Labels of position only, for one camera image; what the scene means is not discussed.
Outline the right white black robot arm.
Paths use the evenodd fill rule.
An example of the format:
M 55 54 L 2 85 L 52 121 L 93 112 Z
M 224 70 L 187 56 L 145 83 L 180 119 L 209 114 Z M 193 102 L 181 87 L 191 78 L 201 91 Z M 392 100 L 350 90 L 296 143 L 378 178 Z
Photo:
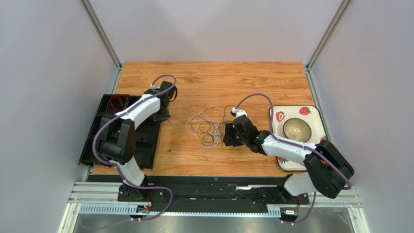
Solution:
M 282 157 L 304 166 L 306 172 L 288 175 L 279 185 L 281 191 L 291 196 L 318 192 L 335 199 L 342 190 L 352 187 L 353 167 L 328 140 L 300 143 L 272 131 L 259 131 L 246 115 L 226 123 L 224 130 L 224 144 L 228 147 L 247 146 L 254 153 Z

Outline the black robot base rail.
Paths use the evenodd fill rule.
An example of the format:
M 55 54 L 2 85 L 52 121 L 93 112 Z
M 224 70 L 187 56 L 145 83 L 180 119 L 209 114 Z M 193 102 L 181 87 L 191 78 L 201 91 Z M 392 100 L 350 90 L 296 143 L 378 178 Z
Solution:
M 310 204 L 305 194 L 284 198 L 277 185 L 282 177 L 147 176 L 146 185 L 156 189 L 140 195 L 127 188 L 118 175 L 93 175 L 90 182 L 117 183 L 117 201 L 149 202 L 160 211 L 170 200 L 169 212 L 264 213 L 268 204 L 296 207 Z

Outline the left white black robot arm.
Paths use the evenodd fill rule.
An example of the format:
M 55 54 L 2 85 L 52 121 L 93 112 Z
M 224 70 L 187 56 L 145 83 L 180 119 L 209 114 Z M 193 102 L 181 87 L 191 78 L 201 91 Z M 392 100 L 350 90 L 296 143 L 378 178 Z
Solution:
M 92 153 L 104 165 L 114 167 L 123 184 L 145 195 L 150 188 L 147 178 L 135 160 L 136 129 L 145 120 L 162 115 L 169 110 L 171 98 L 176 92 L 176 82 L 154 83 L 141 98 L 116 114 L 105 114 L 100 128 L 92 141 Z

